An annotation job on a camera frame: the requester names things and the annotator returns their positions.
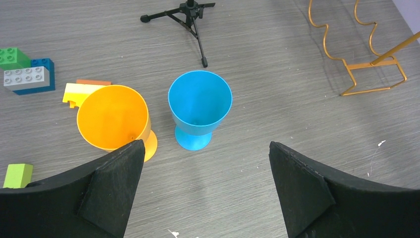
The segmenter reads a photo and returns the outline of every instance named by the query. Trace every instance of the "tripod stand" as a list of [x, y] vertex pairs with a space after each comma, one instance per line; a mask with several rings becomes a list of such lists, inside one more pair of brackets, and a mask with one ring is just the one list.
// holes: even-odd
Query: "tripod stand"
[[[205, 7], [214, 7], [214, 5], [216, 5], [216, 3], [198, 4], [194, 0], [187, 0], [187, 2], [181, 3], [179, 5], [179, 8], [163, 11], [163, 12], [156, 13], [153, 15], [143, 15], [140, 17], [140, 20], [141, 22], [146, 23], [155, 18], [169, 16], [170, 18], [172, 18], [173, 20], [181, 24], [181, 26], [185, 27], [185, 29], [187, 29], [187, 31], [189, 31], [198, 40], [198, 45], [200, 47], [200, 52], [201, 52], [201, 62], [203, 64], [203, 67], [206, 68], [208, 66], [207, 59], [204, 56], [203, 46], [201, 44], [200, 35], [198, 34], [196, 19], [197, 17], [199, 19], [203, 18], [203, 12], [204, 12]], [[186, 15], [185, 22], [183, 22], [181, 19], [174, 16], [175, 13], [185, 14]]]

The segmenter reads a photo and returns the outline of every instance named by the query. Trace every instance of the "white debris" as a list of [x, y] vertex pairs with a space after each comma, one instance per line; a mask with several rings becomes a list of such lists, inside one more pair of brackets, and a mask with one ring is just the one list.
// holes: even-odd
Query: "white debris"
[[386, 140], [382, 140], [381, 143], [378, 144], [378, 147], [381, 146]]
[[179, 236], [179, 233], [178, 232], [171, 232], [171, 234], [175, 237], [175, 238], [178, 238], [178, 236]]

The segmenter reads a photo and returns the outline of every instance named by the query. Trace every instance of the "tripod leg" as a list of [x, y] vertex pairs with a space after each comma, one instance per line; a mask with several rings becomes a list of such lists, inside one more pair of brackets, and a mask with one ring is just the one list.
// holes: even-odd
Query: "tripod leg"
[[159, 18], [159, 17], [179, 13], [179, 10], [180, 10], [179, 8], [175, 8], [175, 9], [171, 9], [171, 10], [168, 10], [168, 11], [163, 11], [163, 12], [159, 12], [159, 13], [156, 13], [156, 14], [152, 14], [152, 15], [143, 15], [143, 16], [140, 17], [140, 20], [142, 22], [146, 23], [146, 22], [149, 22], [150, 20], [153, 20], [153, 19], [156, 19], [156, 18]]
[[199, 4], [199, 7], [214, 7], [215, 5], [216, 3], [212, 2], [212, 3]]
[[196, 34], [197, 34], [198, 45], [200, 47], [200, 52], [201, 52], [201, 63], [203, 64], [204, 68], [207, 68], [207, 66], [208, 66], [207, 59], [204, 56], [203, 46], [201, 45], [200, 35], [198, 34], [196, 19], [191, 17], [191, 21], [193, 22], [194, 29], [196, 30]]

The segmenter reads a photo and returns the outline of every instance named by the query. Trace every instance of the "wood grain surface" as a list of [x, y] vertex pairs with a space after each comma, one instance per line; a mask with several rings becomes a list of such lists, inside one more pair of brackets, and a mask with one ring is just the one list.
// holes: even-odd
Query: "wood grain surface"
[[[140, 178], [127, 238], [287, 237], [268, 146], [281, 142], [361, 178], [420, 188], [420, 45], [396, 54], [408, 82], [389, 91], [339, 94], [351, 85], [341, 62], [322, 50], [307, 0], [217, 0], [197, 20], [209, 67], [229, 83], [234, 104], [203, 150], [173, 136], [167, 91], [181, 74], [203, 69], [196, 40], [169, 17], [177, 0], [2, 0], [0, 48], [51, 58], [56, 90], [17, 96], [0, 87], [0, 183], [7, 165], [34, 165], [33, 180], [105, 154], [81, 137], [77, 109], [61, 102], [78, 78], [112, 81], [146, 99], [158, 138]], [[353, 0], [315, 0], [316, 23], [330, 23], [328, 47], [349, 63], [374, 59], [371, 26], [353, 19]], [[364, 0], [361, 21], [377, 21], [384, 53], [411, 36], [391, 0]], [[400, 80], [396, 67], [355, 71], [361, 89]]]

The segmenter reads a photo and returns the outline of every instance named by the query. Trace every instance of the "lego brick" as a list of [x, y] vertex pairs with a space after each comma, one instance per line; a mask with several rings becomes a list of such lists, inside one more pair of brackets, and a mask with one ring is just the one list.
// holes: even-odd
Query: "lego brick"
[[38, 66], [44, 66], [50, 72], [50, 85], [45, 86], [45, 87], [39, 87], [39, 88], [15, 90], [15, 91], [13, 91], [14, 93], [16, 93], [17, 95], [26, 95], [26, 94], [42, 93], [42, 92], [48, 92], [48, 91], [54, 91], [55, 90], [54, 62], [49, 58], [31, 60], [31, 67], [38, 67]]
[[70, 108], [80, 107], [85, 99], [96, 90], [106, 86], [92, 84], [67, 83], [63, 102], [69, 103]]
[[0, 68], [13, 70], [31, 67], [31, 59], [18, 48], [0, 49]]
[[50, 85], [50, 72], [44, 67], [6, 70], [3, 86], [11, 91]]
[[76, 79], [76, 83], [80, 83], [80, 84], [93, 84], [93, 85], [103, 85], [103, 86], [108, 86], [111, 85], [112, 82], [110, 81], [99, 81], [99, 80], [92, 80], [92, 79]]
[[7, 166], [3, 188], [24, 188], [31, 182], [34, 166], [29, 164], [10, 164]]

